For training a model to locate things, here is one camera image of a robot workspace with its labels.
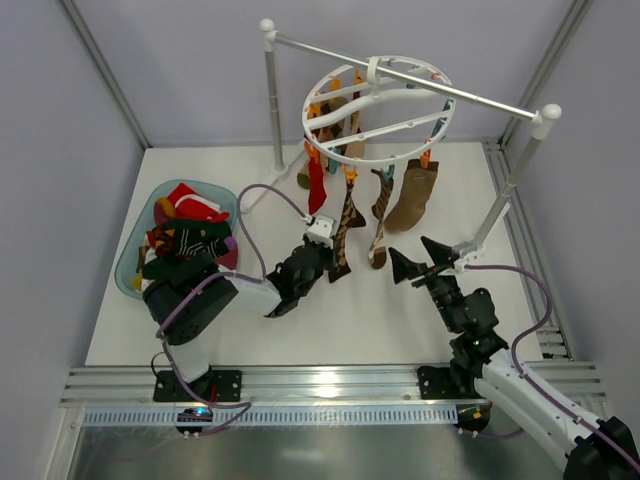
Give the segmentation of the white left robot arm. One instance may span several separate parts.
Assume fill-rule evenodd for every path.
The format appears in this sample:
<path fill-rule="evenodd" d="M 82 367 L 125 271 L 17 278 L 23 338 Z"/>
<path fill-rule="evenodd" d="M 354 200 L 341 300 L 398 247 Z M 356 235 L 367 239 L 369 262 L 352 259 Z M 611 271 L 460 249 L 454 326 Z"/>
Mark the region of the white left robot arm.
<path fill-rule="evenodd" d="M 192 386 L 211 371 L 199 336 L 220 314 L 239 310 L 282 317 L 299 305 L 332 266 L 332 250 L 308 237 L 265 279 L 228 270 L 211 254 L 201 252 L 152 281 L 143 292 L 143 301 L 158 324 L 172 367 Z"/>

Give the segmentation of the red sock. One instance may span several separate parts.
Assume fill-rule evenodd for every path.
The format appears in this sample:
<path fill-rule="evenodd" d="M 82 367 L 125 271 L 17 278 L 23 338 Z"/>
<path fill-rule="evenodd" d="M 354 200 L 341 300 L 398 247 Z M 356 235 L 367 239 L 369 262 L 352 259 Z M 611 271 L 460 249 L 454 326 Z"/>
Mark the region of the red sock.
<path fill-rule="evenodd" d="M 308 210 L 311 215 L 315 214 L 325 203 L 327 194 L 324 187 L 324 169 L 320 160 L 309 162 L 309 195 Z"/>

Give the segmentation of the brown yellow argyle sock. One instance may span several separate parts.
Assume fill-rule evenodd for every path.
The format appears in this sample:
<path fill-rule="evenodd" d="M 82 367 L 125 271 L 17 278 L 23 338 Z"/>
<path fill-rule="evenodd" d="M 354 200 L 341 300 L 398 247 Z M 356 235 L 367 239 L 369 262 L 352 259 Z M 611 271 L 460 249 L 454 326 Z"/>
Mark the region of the brown yellow argyle sock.
<path fill-rule="evenodd" d="M 357 209 L 353 200 L 354 179 L 346 180 L 346 193 L 343 201 L 339 225 L 334 236 L 334 264 L 328 272 L 330 283 L 334 283 L 351 272 L 346 252 L 347 234 L 351 229 L 363 228 L 366 226 L 364 216 Z"/>

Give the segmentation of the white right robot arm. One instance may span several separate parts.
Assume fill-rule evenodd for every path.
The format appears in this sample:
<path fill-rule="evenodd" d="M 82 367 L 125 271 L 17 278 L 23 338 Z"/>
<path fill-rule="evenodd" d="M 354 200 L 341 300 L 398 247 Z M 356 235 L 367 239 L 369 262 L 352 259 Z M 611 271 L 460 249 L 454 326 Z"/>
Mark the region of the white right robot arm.
<path fill-rule="evenodd" d="M 453 334 L 446 367 L 417 370 L 424 400 L 484 399 L 503 410 L 556 462 L 566 479 L 636 479 L 639 453 L 629 427 L 619 418 L 602 419 L 569 399 L 517 355 L 530 327 L 512 342 L 496 331 L 499 320 L 490 292 L 461 291 L 454 264 L 458 253 L 424 237 L 432 262 L 416 263 L 391 248 L 393 281 L 425 288 L 446 329 Z"/>

